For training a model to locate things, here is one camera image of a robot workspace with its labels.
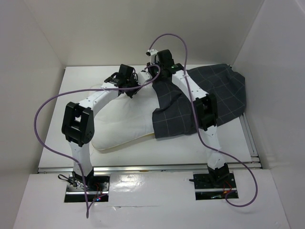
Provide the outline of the white pillow with yellow edge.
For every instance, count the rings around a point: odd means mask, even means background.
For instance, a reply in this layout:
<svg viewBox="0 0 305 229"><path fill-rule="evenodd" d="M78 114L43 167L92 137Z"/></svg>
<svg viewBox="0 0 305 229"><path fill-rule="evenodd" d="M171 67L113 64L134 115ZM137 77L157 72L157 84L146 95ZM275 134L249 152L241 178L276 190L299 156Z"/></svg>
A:
<svg viewBox="0 0 305 229"><path fill-rule="evenodd" d="M152 84L141 88L132 98L119 95L95 116L93 147L104 151L153 134L152 116L159 107Z"/></svg>

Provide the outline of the dark grey checked pillowcase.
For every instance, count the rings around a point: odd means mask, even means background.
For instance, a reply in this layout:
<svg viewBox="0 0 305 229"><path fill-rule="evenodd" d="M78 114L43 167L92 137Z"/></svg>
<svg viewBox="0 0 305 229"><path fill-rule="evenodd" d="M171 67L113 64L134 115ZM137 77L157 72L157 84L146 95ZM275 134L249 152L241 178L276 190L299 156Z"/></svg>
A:
<svg viewBox="0 0 305 229"><path fill-rule="evenodd" d="M227 64L216 64L190 69L190 79L206 91L203 97L196 96L192 106L187 96L172 83L162 79L152 84L159 108L152 113L152 124L156 138L191 135L196 133L193 110L198 125L202 118L217 113L217 126L241 116L246 107L245 77Z"/></svg>

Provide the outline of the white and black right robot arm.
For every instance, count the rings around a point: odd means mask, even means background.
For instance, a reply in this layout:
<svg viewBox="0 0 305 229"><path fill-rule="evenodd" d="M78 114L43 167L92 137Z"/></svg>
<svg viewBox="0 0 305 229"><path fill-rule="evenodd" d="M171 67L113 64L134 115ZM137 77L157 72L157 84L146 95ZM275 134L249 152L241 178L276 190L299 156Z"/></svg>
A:
<svg viewBox="0 0 305 229"><path fill-rule="evenodd" d="M155 77L159 74L161 77L169 79L191 102L194 108L195 127L205 147L208 148L206 151L208 182L213 187L221 187L229 176L229 168L224 156L220 153L216 96L203 90L189 76L184 66L175 63L168 49L158 51L150 48L146 55L150 57L149 64L160 67L160 70L150 70L150 75Z"/></svg>

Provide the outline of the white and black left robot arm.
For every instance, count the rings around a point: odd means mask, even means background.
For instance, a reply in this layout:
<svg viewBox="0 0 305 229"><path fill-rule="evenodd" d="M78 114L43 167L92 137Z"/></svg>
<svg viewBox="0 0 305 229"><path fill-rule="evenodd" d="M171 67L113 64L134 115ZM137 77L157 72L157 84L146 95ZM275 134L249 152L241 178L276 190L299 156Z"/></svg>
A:
<svg viewBox="0 0 305 229"><path fill-rule="evenodd" d="M100 89L89 97L74 103L69 102L65 113L61 132L69 142L73 163L72 176L83 190L89 190L94 185L94 171L90 160L90 141L95 132L94 118L110 101L125 93L132 98L139 90L137 87L149 81L133 67L120 65L119 70L104 80Z"/></svg>

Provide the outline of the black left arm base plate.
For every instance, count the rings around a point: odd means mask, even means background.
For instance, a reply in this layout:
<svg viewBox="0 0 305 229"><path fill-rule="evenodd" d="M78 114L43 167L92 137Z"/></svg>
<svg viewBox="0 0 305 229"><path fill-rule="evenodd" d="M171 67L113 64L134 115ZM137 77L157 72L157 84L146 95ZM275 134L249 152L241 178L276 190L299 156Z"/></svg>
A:
<svg viewBox="0 0 305 229"><path fill-rule="evenodd" d="M84 185L72 176L58 175L58 179L65 181L65 203L81 203L85 202ZM110 176L93 177L93 182L86 187L89 202L108 202L109 201Z"/></svg>

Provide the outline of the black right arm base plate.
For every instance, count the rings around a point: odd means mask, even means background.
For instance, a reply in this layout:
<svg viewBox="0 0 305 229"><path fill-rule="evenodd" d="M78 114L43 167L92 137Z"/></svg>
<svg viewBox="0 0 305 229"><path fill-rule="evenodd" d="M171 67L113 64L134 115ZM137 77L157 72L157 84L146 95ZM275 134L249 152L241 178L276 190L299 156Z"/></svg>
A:
<svg viewBox="0 0 305 229"><path fill-rule="evenodd" d="M193 174L189 181L194 185L196 200L225 199L226 194L229 194L228 199L239 198L233 173L216 184L212 183L209 174Z"/></svg>

